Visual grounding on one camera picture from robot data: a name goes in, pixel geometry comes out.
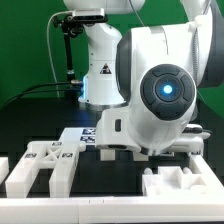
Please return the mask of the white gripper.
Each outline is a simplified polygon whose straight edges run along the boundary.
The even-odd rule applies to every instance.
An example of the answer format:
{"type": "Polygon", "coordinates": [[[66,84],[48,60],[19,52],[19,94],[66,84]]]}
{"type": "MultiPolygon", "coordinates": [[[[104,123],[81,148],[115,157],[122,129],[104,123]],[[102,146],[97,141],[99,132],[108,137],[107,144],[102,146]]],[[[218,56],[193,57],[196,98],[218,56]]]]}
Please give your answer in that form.
{"type": "Polygon", "coordinates": [[[133,116],[127,107],[104,110],[96,126],[96,147],[122,149],[145,155],[166,152],[200,153],[202,134],[185,133],[185,128],[199,128],[187,121],[164,121],[151,112],[133,116]]]}

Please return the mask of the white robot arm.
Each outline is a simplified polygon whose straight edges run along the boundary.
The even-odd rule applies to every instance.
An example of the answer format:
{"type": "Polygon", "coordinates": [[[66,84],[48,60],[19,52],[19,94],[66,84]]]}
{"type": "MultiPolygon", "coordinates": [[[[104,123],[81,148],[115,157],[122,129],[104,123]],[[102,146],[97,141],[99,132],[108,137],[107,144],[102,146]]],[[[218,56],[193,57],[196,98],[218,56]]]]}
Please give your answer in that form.
{"type": "Polygon", "coordinates": [[[116,81],[127,105],[102,112],[98,149],[147,156],[198,153],[209,136],[190,122],[197,89],[224,80],[224,17],[216,0],[180,0],[188,22],[133,28],[117,46],[116,81]]]}

